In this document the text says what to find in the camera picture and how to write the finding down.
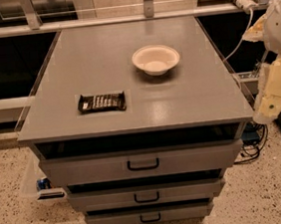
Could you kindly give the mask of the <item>grey top drawer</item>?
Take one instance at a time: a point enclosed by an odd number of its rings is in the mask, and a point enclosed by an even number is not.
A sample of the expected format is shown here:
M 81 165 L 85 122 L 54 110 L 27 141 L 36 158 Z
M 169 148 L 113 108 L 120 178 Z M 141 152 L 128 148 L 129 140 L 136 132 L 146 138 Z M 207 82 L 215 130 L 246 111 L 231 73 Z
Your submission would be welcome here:
M 241 145 L 237 139 L 172 150 L 57 158 L 39 166 L 55 186 L 88 184 L 227 168 Z

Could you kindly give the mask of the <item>blue soda can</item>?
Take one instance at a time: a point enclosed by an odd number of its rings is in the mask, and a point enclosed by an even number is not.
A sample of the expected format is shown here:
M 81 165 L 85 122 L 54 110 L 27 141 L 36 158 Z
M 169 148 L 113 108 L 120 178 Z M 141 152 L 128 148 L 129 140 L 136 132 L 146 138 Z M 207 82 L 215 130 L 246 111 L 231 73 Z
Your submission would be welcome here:
M 50 190 L 51 189 L 51 181 L 47 178 L 39 178 L 36 182 L 36 188 L 38 191 L 40 190 Z

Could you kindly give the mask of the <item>black candy bar wrapper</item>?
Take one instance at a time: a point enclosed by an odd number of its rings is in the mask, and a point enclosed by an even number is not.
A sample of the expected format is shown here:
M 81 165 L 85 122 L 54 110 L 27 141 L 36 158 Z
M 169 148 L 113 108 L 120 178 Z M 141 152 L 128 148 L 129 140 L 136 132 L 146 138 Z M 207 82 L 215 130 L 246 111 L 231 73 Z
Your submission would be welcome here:
M 78 100 L 78 111 L 82 114 L 93 112 L 125 111 L 127 103 L 125 93 L 101 94 L 91 96 L 80 96 Z

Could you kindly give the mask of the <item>grey bottom drawer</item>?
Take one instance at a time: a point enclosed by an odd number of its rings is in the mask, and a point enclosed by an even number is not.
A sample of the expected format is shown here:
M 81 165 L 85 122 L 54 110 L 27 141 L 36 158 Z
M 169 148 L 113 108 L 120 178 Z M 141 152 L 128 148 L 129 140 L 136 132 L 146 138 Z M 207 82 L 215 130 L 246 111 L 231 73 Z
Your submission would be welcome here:
M 124 212 L 89 215 L 87 224 L 146 224 L 184 219 L 203 218 L 211 213 L 213 202 L 202 202 Z

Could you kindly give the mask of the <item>clear plastic bin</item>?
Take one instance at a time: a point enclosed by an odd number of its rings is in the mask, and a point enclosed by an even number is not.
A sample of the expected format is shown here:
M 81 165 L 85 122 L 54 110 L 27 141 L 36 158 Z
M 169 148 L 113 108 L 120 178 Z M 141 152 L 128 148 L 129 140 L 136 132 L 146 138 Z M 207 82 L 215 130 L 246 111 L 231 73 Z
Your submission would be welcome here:
M 28 165 L 22 177 L 20 184 L 19 196 L 30 200 L 35 200 L 43 203 L 55 203 L 60 200 L 66 199 L 66 192 L 61 187 L 55 187 L 51 182 L 51 189 L 40 190 L 36 188 L 36 182 L 39 178 L 47 177 L 43 170 L 39 167 L 39 159 L 35 155 L 31 155 L 28 160 Z

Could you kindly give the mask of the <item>grey drawer cabinet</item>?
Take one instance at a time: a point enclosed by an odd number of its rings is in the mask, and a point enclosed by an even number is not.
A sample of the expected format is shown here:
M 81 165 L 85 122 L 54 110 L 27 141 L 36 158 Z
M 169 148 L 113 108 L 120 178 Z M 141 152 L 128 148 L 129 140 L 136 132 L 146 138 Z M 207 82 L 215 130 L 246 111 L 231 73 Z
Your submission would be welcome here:
M 146 45 L 179 53 L 159 76 L 136 68 Z M 240 139 L 253 111 L 193 18 L 173 18 L 65 30 L 59 37 L 19 139 L 38 159 L 115 155 L 228 143 Z M 125 93 L 125 111 L 78 111 L 80 96 Z M 227 168 L 60 186 L 67 196 L 97 190 L 223 178 Z M 215 196 L 89 215 L 213 202 Z

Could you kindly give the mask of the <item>grey drawer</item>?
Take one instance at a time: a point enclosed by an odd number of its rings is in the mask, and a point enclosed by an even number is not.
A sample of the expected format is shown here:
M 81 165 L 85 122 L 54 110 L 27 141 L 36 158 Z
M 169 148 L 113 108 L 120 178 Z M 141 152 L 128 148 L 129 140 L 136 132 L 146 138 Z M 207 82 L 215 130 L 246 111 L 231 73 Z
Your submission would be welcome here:
M 146 224 L 184 219 L 203 218 L 211 213 L 213 202 L 202 202 L 124 212 L 89 215 L 87 224 Z
M 39 166 L 55 186 L 88 184 L 227 168 L 241 145 L 237 139 L 172 150 L 57 158 Z
M 76 211 L 137 207 L 138 205 L 202 199 L 218 196 L 225 179 L 210 178 L 164 184 L 97 190 L 70 194 L 68 201 Z

